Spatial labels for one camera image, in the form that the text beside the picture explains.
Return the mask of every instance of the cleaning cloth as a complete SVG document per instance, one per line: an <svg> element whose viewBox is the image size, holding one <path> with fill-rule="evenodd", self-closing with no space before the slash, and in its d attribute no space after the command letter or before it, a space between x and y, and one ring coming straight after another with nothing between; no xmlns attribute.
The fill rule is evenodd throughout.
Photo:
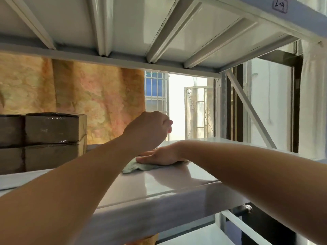
<svg viewBox="0 0 327 245"><path fill-rule="evenodd" d="M133 160L131 160L126 165L126 167L123 169L122 173L123 174L129 174L129 173L132 173L135 170L149 171L149 170L152 170L152 169L166 168L166 167L171 167L172 165L175 165L176 163L171 164L171 165L167 165L167 166L155 165L155 164L141 164L141 163L136 162L136 159L134 158Z"/></svg>

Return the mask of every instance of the hand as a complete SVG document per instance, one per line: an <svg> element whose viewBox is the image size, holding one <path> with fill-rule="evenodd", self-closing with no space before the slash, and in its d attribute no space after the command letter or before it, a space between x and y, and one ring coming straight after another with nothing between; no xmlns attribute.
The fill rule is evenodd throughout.
<svg viewBox="0 0 327 245"><path fill-rule="evenodd" d="M159 146L171 133L172 121L159 111L143 112L125 128L123 136L138 154Z"/></svg>
<svg viewBox="0 0 327 245"><path fill-rule="evenodd" d="M136 158L138 163L170 165L178 161L186 161L178 156L173 144L143 153Z"/></svg>

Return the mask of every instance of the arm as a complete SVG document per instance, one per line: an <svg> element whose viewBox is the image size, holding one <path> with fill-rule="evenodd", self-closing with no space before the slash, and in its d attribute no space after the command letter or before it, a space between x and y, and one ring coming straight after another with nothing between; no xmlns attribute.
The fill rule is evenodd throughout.
<svg viewBox="0 0 327 245"><path fill-rule="evenodd" d="M138 157L141 163L188 159L272 217L317 244L327 241L327 165L232 143L183 140Z"/></svg>
<svg viewBox="0 0 327 245"><path fill-rule="evenodd" d="M172 121L143 113L122 136L0 198L0 244L68 244L125 165L158 146Z"/></svg>

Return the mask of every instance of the orange floral curtain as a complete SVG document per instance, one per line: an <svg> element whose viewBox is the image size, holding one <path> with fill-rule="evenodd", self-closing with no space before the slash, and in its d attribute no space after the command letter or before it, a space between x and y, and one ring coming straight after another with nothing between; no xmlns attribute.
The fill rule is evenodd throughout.
<svg viewBox="0 0 327 245"><path fill-rule="evenodd" d="M0 53L2 114L86 114L88 144L98 144L143 111L142 70Z"/></svg>

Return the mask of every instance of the stack of cardboard boxes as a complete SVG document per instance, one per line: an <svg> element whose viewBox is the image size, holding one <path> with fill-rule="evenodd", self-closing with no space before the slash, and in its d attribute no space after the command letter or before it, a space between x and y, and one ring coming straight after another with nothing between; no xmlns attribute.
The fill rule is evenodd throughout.
<svg viewBox="0 0 327 245"><path fill-rule="evenodd" d="M0 174L56 168L86 152L86 115L0 115Z"/></svg>

